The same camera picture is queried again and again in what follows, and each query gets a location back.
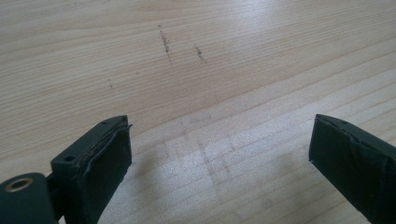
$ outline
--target metal hole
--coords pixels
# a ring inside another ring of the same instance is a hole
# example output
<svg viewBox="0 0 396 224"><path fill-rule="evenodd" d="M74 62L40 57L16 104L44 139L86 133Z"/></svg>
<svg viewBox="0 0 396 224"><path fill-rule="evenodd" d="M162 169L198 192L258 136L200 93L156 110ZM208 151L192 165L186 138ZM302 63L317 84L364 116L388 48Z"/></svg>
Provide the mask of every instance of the metal hole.
<svg viewBox="0 0 396 224"><path fill-rule="evenodd" d="M31 177L20 178L8 184L6 186L6 191L10 193L20 191L21 189L26 189L32 183L33 183L33 179Z"/></svg>

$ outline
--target black plastic part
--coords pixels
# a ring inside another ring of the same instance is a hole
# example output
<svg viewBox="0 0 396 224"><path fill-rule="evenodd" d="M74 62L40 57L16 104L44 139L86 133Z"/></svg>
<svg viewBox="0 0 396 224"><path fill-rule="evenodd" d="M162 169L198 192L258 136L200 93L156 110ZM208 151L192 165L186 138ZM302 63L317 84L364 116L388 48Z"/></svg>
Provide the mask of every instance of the black plastic part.
<svg viewBox="0 0 396 224"><path fill-rule="evenodd" d="M132 163L129 128L126 116L104 120L52 160L67 223L98 221Z"/></svg>
<svg viewBox="0 0 396 224"><path fill-rule="evenodd" d="M372 223L396 223L396 147L317 115L309 160Z"/></svg>
<svg viewBox="0 0 396 224"><path fill-rule="evenodd" d="M30 173L15 176L0 185L0 223L53 224L46 178Z"/></svg>
<svg viewBox="0 0 396 224"><path fill-rule="evenodd" d="M0 185L0 223L97 223L131 165L128 119L93 127L51 162L52 174L26 174Z"/></svg>

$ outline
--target dark scuff mark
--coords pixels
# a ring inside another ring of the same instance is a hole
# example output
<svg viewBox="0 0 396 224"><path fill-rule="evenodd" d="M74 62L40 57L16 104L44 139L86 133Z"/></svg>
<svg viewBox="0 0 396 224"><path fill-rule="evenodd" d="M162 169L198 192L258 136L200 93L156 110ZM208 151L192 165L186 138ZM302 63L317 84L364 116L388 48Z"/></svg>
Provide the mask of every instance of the dark scuff mark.
<svg viewBox="0 0 396 224"><path fill-rule="evenodd" d="M111 82L110 82L111 80L110 80L110 78L108 79L108 84L110 85L110 89L112 90L113 89L113 85L111 85Z"/></svg>
<svg viewBox="0 0 396 224"><path fill-rule="evenodd" d="M169 55L169 51L170 51L170 49L169 49L169 40L166 38L166 36L163 34L163 31L162 30L160 30L160 35L161 35L161 39L163 40L163 47L165 48L165 52L166 52L166 55L168 56L168 61L169 61L169 63L172 65L172 67L173 67L173 64L172 64L172 60L171 60L171 56Z"/></svg>
<svg viewBox="0 0 396 224"><path fill-rule="evenodd" d="M195 45L195 49L197 50L198 58L201 60L201 63L206 63L204 56L202 56L201 50Z"/></svg>

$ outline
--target black object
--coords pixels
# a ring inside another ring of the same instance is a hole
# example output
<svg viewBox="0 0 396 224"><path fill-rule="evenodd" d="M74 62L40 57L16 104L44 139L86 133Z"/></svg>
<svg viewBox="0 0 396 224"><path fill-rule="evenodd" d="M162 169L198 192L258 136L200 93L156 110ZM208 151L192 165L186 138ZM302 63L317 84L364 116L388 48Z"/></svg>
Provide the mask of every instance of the black object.
<svg viewBox="0 0 396 224"><path fill-rule="evenodd" d="M131 165L128 119L97 124L51 162L52 174L0 185L0 223L97 223Z"/></svg>
<svg viewBox="0 0 396 224"><path fill-rule="evenodd" d="M396 223L396 147L317 115L309 160L372 223Z"/></svg>

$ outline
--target light wood surface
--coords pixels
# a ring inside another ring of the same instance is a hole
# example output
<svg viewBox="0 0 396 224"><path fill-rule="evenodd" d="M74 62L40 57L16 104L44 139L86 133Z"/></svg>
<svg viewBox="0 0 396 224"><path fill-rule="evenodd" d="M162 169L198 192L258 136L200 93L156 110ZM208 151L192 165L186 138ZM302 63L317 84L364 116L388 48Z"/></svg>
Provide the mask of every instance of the light wood surface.
<svg viewBox="0 0 396 224"><path fill-rule="evenodd" d="M1 182L128 115L99 223L365 223L307 152L317 113L396 145L396 2L3 0L0 78Z"/></svg>

